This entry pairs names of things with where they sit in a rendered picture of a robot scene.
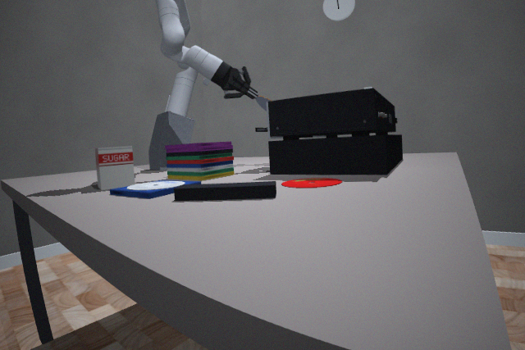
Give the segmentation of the silver cd disc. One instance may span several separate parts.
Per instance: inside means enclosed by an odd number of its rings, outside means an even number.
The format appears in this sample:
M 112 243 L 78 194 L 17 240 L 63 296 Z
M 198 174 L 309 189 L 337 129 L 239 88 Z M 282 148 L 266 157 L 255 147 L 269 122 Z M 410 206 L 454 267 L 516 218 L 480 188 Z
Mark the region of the silver cd disc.
M 169 189 L 178 187 L 185 184 L 182 181 L 160 181 L 160 182 L 150 182 L 143 184 L 135 184 L 127 187 L 129 190 L 154 190 L 154 189 Z

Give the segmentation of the black flat bar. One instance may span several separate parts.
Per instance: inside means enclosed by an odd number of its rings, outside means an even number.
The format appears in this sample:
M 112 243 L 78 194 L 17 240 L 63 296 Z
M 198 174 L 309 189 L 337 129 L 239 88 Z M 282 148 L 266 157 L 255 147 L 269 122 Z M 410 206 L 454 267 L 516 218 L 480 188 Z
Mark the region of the black flat bar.
M 174 188 L 175 201 L 209 201 L 276 198 L 276 181 L 183 184 Z

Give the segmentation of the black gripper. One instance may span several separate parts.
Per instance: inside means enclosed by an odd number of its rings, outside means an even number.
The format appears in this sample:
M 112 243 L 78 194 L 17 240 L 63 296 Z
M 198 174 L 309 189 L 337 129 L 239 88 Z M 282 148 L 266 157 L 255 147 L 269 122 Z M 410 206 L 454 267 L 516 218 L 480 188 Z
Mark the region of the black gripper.
M 242 80 L 240 74 L 243 75 L 244 80 Z M 222 62 L 214 76 L 211 78 L 211 81 L 224 90 L 225 99 L 241 98 L 243 95 L 256 99 L 259 95 L 255 89 L 250 87 L 251 79 L 249 78 L 249 73 L 245 66 L 237 69 Z M 241 93 L 231 93 L 228 92 L 229 90 L 236 90 Z

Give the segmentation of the red cd with green label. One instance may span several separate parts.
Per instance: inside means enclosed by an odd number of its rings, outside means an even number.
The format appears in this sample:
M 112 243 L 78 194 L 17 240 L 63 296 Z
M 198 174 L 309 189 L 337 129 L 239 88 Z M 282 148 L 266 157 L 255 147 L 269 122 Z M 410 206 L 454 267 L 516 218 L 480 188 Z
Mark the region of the red cd with green label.
M 311 183 L 315 182 L 315 183 Z M 289 180 L 283 182 L 281 185 L 290 188 L 321 188 L 328 187 L 337 184 L 341 184 L 342 180 L 329 179 L 329 178 L 311 178 L 311 179 L 300 179 L 300 180 Z

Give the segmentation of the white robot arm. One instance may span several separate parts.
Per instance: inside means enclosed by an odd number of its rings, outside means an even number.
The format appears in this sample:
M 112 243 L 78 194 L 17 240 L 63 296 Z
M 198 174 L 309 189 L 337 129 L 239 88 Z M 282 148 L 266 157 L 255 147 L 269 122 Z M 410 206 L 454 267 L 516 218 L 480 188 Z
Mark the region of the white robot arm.
M 203 84 L 208 86 L 223 61 L 198 46 L 184 47 L 185 37 L 190 30 L 185 0 L 155 1 L 159 25 L 162 29 L 161 51 L 169 59 L 177 61 L 181 69 L 185 69 L 176 74 L 165 112 L 171 111 L 187 117 L 198 73 L 206 77 Z

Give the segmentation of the orange cd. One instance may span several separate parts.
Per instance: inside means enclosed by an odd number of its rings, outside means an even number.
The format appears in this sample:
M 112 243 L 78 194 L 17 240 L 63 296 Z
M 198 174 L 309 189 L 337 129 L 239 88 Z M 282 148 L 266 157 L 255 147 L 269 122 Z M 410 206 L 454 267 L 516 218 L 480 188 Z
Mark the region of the orange cd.
M 266 102 L 270 102 L 271 100 L 268 99 L 268 98 L 265 98 L 263 96 L 258 96 L 256 98 L 256 101 L 257 103 L 259 104 L 260 107 L 262 107 L 265 111 L 267 110 L 267 104 Z

